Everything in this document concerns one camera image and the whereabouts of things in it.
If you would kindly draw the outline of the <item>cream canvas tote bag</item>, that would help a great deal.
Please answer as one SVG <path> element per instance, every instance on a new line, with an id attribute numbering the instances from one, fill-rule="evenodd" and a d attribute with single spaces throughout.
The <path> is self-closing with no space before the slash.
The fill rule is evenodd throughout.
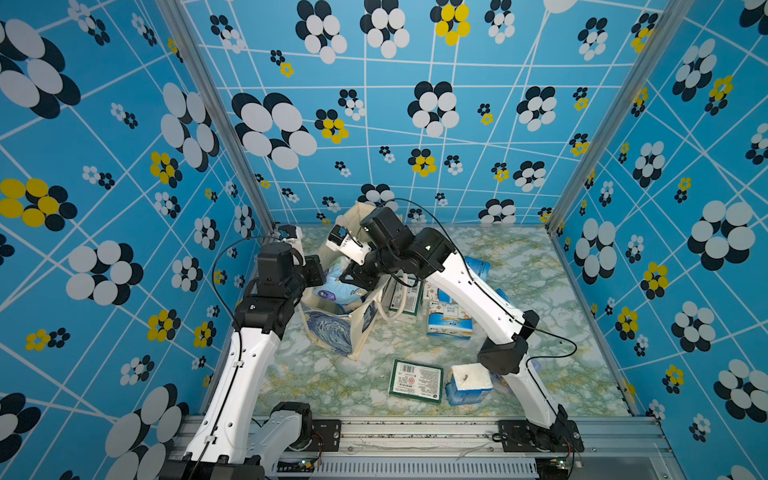
<path id="1" fill-rule="evenodd" d="M 352 261 L 325 245 L 330 233 L 326 230 L 310 249 L 319 256 L 326 281 L 305 291 L 299 313 L 310 341 L 356 361 L 374 324 L 387 279 L 379 278 L 371 288 L 343 283 L 343 271 Z"/>

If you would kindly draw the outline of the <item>blue tissue pack white top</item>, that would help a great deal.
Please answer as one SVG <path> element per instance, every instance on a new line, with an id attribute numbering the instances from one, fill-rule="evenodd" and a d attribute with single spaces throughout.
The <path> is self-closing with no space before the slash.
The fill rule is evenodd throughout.
<path id="1" fill-rule="evenodd" d="M 481 403 L 493 391 L 490 372 L 480 363 L 453 365 L 446 384 L 451 406 Z"/>

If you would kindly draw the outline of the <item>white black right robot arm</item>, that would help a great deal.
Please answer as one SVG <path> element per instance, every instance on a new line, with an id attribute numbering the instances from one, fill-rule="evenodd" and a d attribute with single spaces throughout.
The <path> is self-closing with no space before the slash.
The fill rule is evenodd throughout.
<path id="1" fill-rule="evenodd" d="M 532 366 L 528 339 L 544 332 L 538 317 L 514 307 L 474 273 L 444 229 L 427 227 L 413 233 L 386 207 L 366 215 L 360 228 L 365 241 L 335 225 L 325 243 L 350 261 L 343 281 L 369 290 L 380 277 L 402 272 L 447 293 L 485 331 L 478 361 L 505 379 L 523 407 L 536 448 L 553 451 L 564 446 L 573 453 L 583 452 L 576 422 Z"/>

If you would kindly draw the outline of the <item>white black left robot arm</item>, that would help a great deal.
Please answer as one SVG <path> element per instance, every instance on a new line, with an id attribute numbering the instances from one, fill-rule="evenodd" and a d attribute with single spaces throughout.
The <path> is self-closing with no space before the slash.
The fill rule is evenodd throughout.
<path id="1" fill-rule="evenodd" d="M 263 245 L 256 276 L 232 315 L 233 334 L 206 415 L 179 460 L 167 460 L 161 479 L 265 479 L 290 446 L 311 437 L 308 404 L 278 405 L 251 440 L 253 411 L 269 365 L 304 291 L 324 283 L 318 256 L 299 239 Z"/>

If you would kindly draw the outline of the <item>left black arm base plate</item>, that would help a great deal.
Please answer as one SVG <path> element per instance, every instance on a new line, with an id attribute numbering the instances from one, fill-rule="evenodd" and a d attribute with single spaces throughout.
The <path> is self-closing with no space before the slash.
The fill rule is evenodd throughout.
<path id="1" fill-rule="evenodd" d="M 289 445 L 286 452 L 338 452 L 341 441 L 342 421 L 340 419 L 319 419 L 312 421 L 312 427 L 305 440 Z"/>

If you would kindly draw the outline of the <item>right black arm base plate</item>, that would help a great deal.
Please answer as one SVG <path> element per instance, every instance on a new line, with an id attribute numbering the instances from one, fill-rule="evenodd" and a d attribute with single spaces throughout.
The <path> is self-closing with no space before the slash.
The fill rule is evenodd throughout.
<path id="1" fill-rule="evenodd" d="M 572 420 L 556 421 L 551 429 L 527 420 L 499 420 L 497 427 L 491 439 L 501 443 L 505 452 L 565 454 L 584 451 L 582 436 Z"/>

